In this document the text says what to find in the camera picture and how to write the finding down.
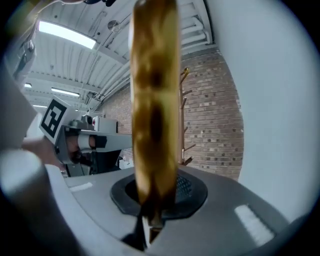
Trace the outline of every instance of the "brick wall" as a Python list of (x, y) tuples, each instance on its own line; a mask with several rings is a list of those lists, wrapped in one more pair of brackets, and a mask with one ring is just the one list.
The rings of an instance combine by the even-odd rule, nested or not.
[[(185, 152), (188, 165), (237, 180), (243, 158), (244, 133), (238, 93), (229, 69), (218, 49), (185, 55), (181, 70), (189, 75), (183, 90), (192, 89), (184, 109)], [(131, 133), (130, 89), (117, 92), (102, 106), (109, 118), (119, 121), (119, 133)], [(132, 151), (123, 155), (132, 158)]]

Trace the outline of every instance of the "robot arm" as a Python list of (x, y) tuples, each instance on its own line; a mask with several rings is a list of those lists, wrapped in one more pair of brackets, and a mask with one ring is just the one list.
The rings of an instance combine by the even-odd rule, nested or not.
[[(79, 118), (72, 106), (53, 97), (41, 122), (40, 129), (53, 143), (57, 158), (63, 164), (75, 164), (83, 153), (111, 152), (132, 147), (130, 134), (104, 133), (94, 130), (92, 118)], [(69, 154), (67, 137), (77, 136), (79, 151), (76, 157)], [(95, 140), (95, 147), (90, 146), (90, 137)]]

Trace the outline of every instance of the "coat rack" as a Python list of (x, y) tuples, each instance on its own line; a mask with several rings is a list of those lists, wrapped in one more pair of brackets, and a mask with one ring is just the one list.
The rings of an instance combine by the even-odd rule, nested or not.
[(192, 93), (192, 90), (182, 90), (182, 83), (186, 79), (187, 75), (189, 74), (189, 69), (186, 67), (183, 72), (180, 74), (182, 76), (180, 80), (179, 85), (179, 137), (178, 137), (178, 164), (186, 166), (188, 165), (193, 158), (189, 157), (187, 160), (185, 160), (185, 151), (193, 148), (196, 144), (193, 144), (187, 148), (185, 148), (185, 132), (188, 129), (188, 127), (185, 127), (185, 115), (184, 115), (184, 108), (187, 101), (187, 98), (185, 95)]

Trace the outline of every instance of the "fluorescent light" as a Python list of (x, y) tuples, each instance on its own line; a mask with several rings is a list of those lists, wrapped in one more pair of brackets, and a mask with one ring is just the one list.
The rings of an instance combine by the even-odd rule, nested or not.
[(77, 44), (88, 47), (89, 49), (92, 49), (96, 44), (95, 40), (92, 40), (83, 34), (45, 21), (40, 21), (39, 31), (70, 40)]
[(37, 108), (47, 108), (47, 106), (40, 106), (40, 105), (33, 105), (33, 106)]
[(72, 95), (72, 96), (76, 96), (76, 97), (80, 96), (79, 93), (75, 93), (75, 92), (68, 91), (68, 90), (61, 90), (61, 89), (57, 89), (57, 88), (51, 88), (51, 91), (56, 92), (56, 93), (61, 93), (61, 94), (68, 94), (68, 95)]

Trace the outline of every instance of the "ceiling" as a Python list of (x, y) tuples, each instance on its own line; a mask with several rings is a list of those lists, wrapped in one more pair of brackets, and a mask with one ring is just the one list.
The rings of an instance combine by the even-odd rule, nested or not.
[[(32, 88), (24, 94), (33, 105), (47, 106), (53, 95), (79, 111), (95, 110), (101, 102), (130, 82), (128, 50), (129, 22), (135, 0), (117, 0), (111, 7), (62, 4), (47, 7), (39, 16), (96, 41), (91, 50), (51, 34), (37, 32), (36, 58), (26, 80)], [(178, 0), (181, 26), (181, 53), (213, 45), (211, 27), (203, 0)], [(113, 30), (110, 21), (118, 21)], [(79, 93), (80, 97), (51, 91), (57, 88)]]

